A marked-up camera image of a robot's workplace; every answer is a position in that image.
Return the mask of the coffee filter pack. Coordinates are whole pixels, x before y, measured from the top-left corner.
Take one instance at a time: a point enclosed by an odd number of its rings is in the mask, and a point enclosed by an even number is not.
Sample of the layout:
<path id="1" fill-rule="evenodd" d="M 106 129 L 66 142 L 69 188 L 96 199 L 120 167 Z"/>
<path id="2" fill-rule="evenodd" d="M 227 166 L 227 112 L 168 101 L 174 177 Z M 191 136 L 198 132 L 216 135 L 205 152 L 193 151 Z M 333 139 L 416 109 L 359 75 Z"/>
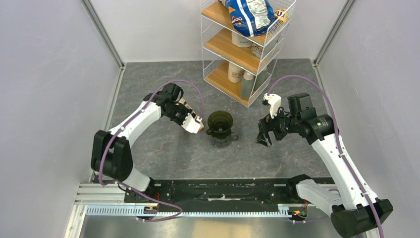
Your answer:
<path id="1" fill-rule="evenodd" d="M 191 108 L 193 110 L 193 108 L 188 104 L 188 102 L 184 98 L 181 98 L 179 102 L 181 104 L 184 104 L 186 107 Z M 198 114 L 194 110 L 193 110 L 193 112 L 191 114 L 193 116 L 198 116 Z"/>

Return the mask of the dark green coffee dripper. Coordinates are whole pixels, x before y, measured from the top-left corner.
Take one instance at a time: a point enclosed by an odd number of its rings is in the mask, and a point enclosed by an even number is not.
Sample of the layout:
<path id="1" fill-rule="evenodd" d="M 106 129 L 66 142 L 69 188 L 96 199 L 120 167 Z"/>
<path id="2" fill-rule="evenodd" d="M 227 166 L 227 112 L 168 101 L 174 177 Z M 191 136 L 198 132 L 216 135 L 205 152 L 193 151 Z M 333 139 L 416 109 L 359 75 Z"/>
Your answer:
<path id="1" fill-rule="evenodd" d="M 206 134 L 217 139 L 225 139 L 232 133 L 233 117 L 226 111 L 215 111 L 208 117 Z"/>

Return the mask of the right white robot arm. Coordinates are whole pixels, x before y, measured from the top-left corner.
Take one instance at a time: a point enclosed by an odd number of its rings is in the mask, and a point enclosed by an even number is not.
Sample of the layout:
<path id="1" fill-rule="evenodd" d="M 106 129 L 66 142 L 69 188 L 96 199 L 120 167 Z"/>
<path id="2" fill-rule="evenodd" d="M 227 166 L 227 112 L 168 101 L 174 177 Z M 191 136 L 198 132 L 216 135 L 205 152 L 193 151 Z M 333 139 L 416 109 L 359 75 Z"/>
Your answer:
<path id="1" fill-rule="evenodd" d="M 321 157 L 337 192 L 317 184 L 302 174 L 288 179 L 286 197 L 293 203 L 302 199 L 329 216 L 337 233 L 343 238 L 366 234 L 380 237 L 380 226 L 393 211 L 391 202 L 378 198 L 361 176 L 344 146 L 333 118 L 318 115 L 307 93 L 288 97 L 289 111 L 281 105 L 281 97 L 265 94 L 263 104 L 269 113 L 259 120 L 257 143 L 271 146 L 269 133 L 276 140 L 288 134 L 298 134 Z"/>

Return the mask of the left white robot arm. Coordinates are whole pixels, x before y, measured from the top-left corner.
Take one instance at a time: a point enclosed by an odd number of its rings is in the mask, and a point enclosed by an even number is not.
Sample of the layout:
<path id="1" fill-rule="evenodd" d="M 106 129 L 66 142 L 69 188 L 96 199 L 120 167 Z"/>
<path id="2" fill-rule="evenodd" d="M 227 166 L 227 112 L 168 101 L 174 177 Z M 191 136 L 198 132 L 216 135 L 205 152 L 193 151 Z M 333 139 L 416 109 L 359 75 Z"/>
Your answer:
<path id="1" fill-rule="evenodd" d="M 155 189 L 152 178 L 134 167 L 131 147 L 142 133 L 162 117 L 181 126 L 189 133 L 202 129 L 202 118 L 183 97 L 184 91 L 170 82 L 156 93 L 148 94 L 140 106 L 123 122 L 112 129 L 98 130 L 94 135 L 91 169 L 136 189 L 143 202 L 151 202 Z"/>

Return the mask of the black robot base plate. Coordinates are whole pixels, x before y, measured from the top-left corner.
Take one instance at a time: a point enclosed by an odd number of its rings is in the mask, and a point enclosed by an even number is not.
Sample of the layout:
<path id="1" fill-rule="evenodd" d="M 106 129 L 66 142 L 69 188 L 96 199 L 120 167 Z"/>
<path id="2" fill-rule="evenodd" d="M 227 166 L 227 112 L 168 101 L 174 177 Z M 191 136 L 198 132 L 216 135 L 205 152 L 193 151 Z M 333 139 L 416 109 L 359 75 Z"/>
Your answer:
<path id="1" fill-rule="evenodd" d="M 288 178 L 157 179 L 146 195 L 169 203 L 160 212 L 186 213 L 276 212 L 279 204 L 295 204 L 304 213 L 308 205 L 293 195 Z"/>

